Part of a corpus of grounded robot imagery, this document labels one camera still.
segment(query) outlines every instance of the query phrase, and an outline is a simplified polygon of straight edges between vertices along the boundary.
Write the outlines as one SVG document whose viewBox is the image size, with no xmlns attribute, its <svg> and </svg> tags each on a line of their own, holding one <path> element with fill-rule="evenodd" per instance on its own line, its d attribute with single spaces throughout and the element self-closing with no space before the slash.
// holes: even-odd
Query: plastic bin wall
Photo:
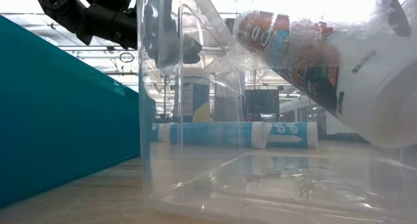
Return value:
<svg viewBox="0 0 417 224">
<path fill-rule="evenodd" d="M 0 207 L 139 155 L 138 95 L 0 17 Z"/>
</svg>

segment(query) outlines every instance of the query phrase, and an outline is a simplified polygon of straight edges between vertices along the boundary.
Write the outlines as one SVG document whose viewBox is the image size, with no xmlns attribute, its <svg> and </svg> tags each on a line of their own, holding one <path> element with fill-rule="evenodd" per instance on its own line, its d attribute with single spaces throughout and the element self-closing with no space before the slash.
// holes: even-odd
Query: wooden table surface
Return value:
<svg viewBox="0 0 417 224">
<path fill-rule="evenodd" d="M 1 224 L 220 224 L 157 212 L 142 198 L 140 159 L 132 159 L 0 210 Z"/>
</svg>

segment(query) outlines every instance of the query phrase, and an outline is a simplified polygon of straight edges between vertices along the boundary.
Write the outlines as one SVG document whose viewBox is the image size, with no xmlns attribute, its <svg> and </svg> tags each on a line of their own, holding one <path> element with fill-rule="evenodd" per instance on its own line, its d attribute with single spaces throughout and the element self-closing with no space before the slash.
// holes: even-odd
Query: teal wall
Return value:
<svg viewBox="0 0 417 224">
<path fill-rule="evenodd" d="M 0 16 L 0 207 L 139 155 L 138 94 Z"/>
</svg>

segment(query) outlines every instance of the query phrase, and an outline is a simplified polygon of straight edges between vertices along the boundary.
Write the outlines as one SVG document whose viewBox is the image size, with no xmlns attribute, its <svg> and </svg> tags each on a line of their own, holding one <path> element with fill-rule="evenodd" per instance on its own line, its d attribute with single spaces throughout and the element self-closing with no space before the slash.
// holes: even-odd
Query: robotic arm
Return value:
<svg viewBox="0 0 417 224">
<path fill-rule="evenodd" d="M 128 8 L 131 0 L 86 0 L 84 6 L 79 0 L 38 0 L 46 15 L 75 33 L 86 45 L 93 36 L 110 40 L 124 48 L 137 49 L 137 18 L 135 8 Z M 143 17 L 143 43 L 148 56 L 159 68 L 178 61 L 179 36 L 175 20 L 171 18 L 172 0 L 164 0 L 164 11 L 159 12 L 159 0 L 148 0 Z M 159 35 L 159 16 L 163 16 L 164 34 Z M 159 54 L 159 36 L 169 41 Z M 184 37 L 184 63 L 193 64 L 200 60 L 201 44 L 189 36 Z"/>
</svg>

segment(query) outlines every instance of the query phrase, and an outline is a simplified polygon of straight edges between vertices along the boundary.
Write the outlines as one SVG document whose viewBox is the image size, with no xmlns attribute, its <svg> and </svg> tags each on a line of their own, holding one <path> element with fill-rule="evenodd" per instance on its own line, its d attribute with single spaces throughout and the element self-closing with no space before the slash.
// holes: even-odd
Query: blue and white tube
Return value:
<svg viewBox="0 0 417 224">
<path fill-rule="evenodd" d="M 177 143 L 178 128 L 178 124 L 154 124 L 152 139 Z M 269 134 L 265 122 L 185 122 L 183 130 L 185 145 L 221 147 L 265 148 Z"/>
<path fill-rule="evenodd" d="M 267 147 L 317 148 L 319 137 L 316 122 L 268 123 Z"/>
</svg>

